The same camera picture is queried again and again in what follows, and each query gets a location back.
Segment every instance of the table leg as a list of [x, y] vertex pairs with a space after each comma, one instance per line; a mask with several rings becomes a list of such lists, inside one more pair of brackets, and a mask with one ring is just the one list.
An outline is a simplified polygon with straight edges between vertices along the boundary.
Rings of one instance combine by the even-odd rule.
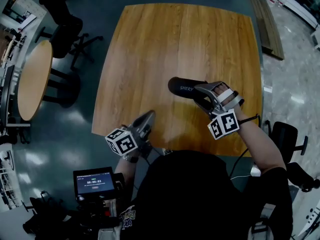
[[60, 82], [56, 82], [53, 81], [51, 79], [48, 80], [48, 86], [53, 87], [53, 88], [57, 88], [63, 91], [68, 91], [68, 92], [75, 92], [74, 88], [70, 85], [64, 84], [64, 83], [60, 83]]
[[68, 80], [68, 81], [72, 81], [72, 79], [73, 79], [71, 75], [62, 73], [61, 71], [55, 70], [54, 68], [51, 68], [50, 73], [51, 73], [52, 75], [55, 75], [55, 76], [57, 76], [57, 77], [66, 79], [66, 80]]
[[68, 98], [57, 98], [57, 97], [51, 97], [51, 96], [43, 96], [43, 101], [45, 102], [53, 102], [53, 103], [58, 103], [58, 104], [67, 104], [70, 102], [70, 99]]

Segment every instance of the backpack strap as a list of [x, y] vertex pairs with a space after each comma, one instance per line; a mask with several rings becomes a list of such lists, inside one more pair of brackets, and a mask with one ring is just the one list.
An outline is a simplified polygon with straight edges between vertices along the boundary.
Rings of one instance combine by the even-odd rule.
[[262, 209], [260, 220], [250, 227], [248, 240], [273, 240], [274, 234], [268, 225], [268, 220], [275, 209], [274, 204], [266, 203]]
[[[107, 202], [109, 203], [111, 217], [117, 217], [116, 199], [108, 200]], [[99, 229], [98, 240], [120, 240], [122, 225], [120, 223], [120, 225], [115, 227]]]

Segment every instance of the screen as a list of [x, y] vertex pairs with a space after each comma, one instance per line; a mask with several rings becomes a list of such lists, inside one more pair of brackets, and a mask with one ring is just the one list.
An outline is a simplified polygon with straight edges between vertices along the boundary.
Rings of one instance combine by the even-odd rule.
[[88, 194], [115, 189], [109, 172], [77, 176], [76, 184], [78, 194]]

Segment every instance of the black chair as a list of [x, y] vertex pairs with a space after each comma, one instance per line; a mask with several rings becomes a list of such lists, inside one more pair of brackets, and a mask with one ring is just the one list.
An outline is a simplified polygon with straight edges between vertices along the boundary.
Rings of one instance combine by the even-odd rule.
[[309, 192], [312, 188], [318, 189], [320, 187], [319, 179], [313, 179], [299, 164], [290, 162], [294, 151], [301, 150], [301, 156], [305, 154], [308, 145], [308, 136], [304, 137], [303, 145], [296, 146], [298, 138], [297, 128], [287, 123], [275, 122], [271, 130], [270, 121], [265, 121], [265, 124], [268, 126], [269, 137], [281, 152], [289, 181], [301, 188], [303, 192]]
[[85, 41], [85, 38], [89, 36], [88, 33], [79, 36], [83, 27], [83, 21], [69, 13], [65, 0], [39, 0], [39, 2], [47, 8], [53, 20], [59, 26], [53, 34], [46, 33], [44, 31], [45, 27], [43, 27], [34, 42], [36, 43], [39, 37], [50, 38], [53, 57], [57, 59], [64, 58], [68, 53], [74, 55], [70, 67], [73, 71], [76, 69], [75, 63], [80, 53], [93, 63], [94, 59], [84, 51], [84, 48], [95, 40], [103, 40], [103, 36], [96, 36], [88, 41]]
[[6, 35], [6, 36], [4, 37], [4, 39], [7, 40], [9, 43], [12, 41], [12, 38], [10, 38], [10, 36], [8, 36], [8, 35]]
[[18, 33], [15, 29], [11, 28], [10, 34], [15, 36], [16, 41], [20, 41], [22, 34]]

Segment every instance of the dark blue floor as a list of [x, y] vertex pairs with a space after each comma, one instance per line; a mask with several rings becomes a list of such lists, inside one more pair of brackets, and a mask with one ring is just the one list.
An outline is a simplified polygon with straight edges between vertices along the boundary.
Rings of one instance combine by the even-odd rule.
[[[74, 170], [107, 166], [115, 168], [117, 165], [119, 158], [111, 152], [104, 137], [91, 133], [96, 93], [107, 50], [124, 6], [145, 3], [196, 4], [253, 15], [249, 0], [68, 0], [70, 12], [83, 20], [82, 32], [89, 33], [90, 38], [103, 36], [104, 40], [94, 42], [86, 50], [95, 59], [94, 63], [82, 57], [76, 62], [81, 79], [81, 91], [76, 103], [70, 108], [62, 108], [56, 103], [42, 102], [31, 122], [31, 143], [18, 143], [13, 147], [16, 171], [25, 200], [46, 190], [53, 197], [63, 199], [69, 208], [73, 208], [76, 205]], [[256, 21], [252, 21], [257, 33]], [[49, 14], [38, 30], [43, 26], [47, 32], [54, 31], [56, 25]], [[35, 45], [32, 43], [28, 52]], [[63, 59], [54, 59], [52, 67], [68, 73], [72, 58], [67, 55]], [[223, 159], [230, 171], [237, 158], [229, 156]], [[251, 165], [250, 158], [243, 158], [233, 175], [249, 174]], [[145, 161], [138, 163], [135, 182], [137, 187], [147, 168]], [[239, 189], [243, 189], [246, 178], [235, 179], [234, 182]]]

